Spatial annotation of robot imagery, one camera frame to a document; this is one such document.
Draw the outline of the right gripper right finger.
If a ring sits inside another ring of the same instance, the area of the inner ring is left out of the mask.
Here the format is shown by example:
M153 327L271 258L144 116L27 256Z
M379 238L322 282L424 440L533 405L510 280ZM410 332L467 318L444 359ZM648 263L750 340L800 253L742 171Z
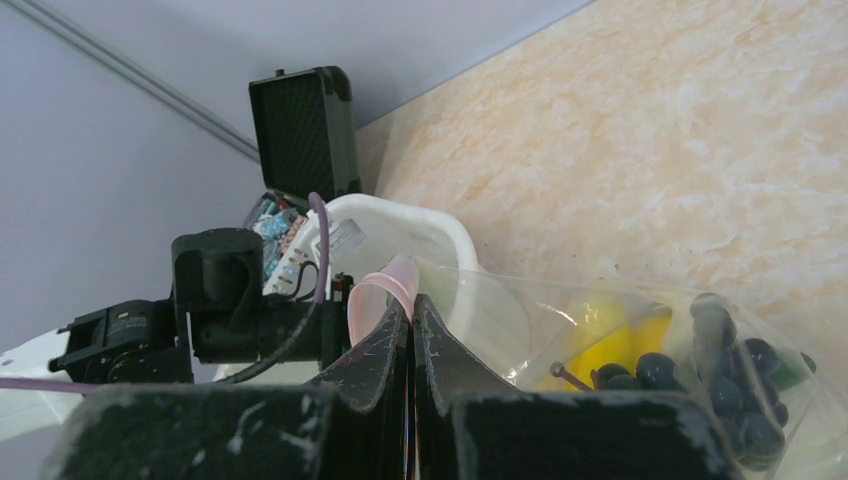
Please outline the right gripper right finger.
M737 479L717 424L673 393L524 392L451 334L421 295L412 320L425 479Z

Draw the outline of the white plastic basket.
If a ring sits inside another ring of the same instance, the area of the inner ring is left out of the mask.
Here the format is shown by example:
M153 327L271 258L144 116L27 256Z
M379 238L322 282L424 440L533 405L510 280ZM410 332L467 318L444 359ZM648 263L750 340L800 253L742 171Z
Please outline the white plastic basket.
M352 348L339 364L369 354L361 343L390 306L410 317L419 309L416 298L426 295L457 341L508 383L529 387L522 376L531 343L525 312L507 279L478 264L472 240L457 219L363 194L328 204L362 221L367 236L357 263L364 275L352 276L355 285L347 301Z

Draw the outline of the black grape bunch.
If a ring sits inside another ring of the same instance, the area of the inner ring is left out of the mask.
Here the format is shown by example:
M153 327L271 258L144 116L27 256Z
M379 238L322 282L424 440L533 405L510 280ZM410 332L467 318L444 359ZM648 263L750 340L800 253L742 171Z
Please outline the black grape bunch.
M601 390L679 392L718 421L735 460L773 472L787 451L797 412L783 394L817 370L807 354L769 341L723 296L708 292L676 302L662 352L642 355L636 373L610 377Z

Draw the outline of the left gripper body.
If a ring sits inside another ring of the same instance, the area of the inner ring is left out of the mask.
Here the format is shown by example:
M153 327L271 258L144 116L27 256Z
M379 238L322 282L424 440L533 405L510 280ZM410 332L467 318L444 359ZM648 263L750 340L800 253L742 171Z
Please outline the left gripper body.
M263 242L251 230L219 228L171 245L172 299L204 364L270 368L316 361L326 368L351 347L344 301L349 275L337 275L316 304L311 296L264 294Z

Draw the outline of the clear zip top bag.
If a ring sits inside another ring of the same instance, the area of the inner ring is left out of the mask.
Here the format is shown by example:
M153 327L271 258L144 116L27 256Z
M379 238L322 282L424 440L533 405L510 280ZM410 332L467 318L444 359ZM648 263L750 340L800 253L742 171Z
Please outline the clear zip top bag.
M425 295L449 332L524 391L678 388L718 419L749 479L843 479L847 397L814 357L727 297L599 279L573 285L399 255L348 300L353 343Z

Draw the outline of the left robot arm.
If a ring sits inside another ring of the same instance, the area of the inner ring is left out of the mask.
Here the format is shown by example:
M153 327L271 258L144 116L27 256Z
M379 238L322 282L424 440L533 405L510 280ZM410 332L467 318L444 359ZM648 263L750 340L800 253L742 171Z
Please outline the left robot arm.
M162 300L130 300L82 315L1 357L1 436L63 422L100 385L192 383L194 363L230 365L228 379L287 359L327 367L350 345L345 305L353 286L331 274L312 293L264 291L263 242L221 228L172 244L173 284Z

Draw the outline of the yellow bell pepper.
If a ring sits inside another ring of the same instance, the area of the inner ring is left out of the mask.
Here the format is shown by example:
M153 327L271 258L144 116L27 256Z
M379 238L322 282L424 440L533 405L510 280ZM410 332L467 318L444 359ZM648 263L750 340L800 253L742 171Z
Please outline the yellow bell pepper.
M672 310L653 301L626 304L611 294L591 294L566 311L571 327L545 357L537 391L601 390L603 382L636 373L637 360L662 352Z

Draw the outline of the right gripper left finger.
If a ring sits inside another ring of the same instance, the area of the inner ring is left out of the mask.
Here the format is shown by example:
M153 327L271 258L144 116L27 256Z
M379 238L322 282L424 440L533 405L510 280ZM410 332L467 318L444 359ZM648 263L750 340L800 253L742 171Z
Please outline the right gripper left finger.
M110 386L72 412L43 479L401 479L403 309L302 385Z

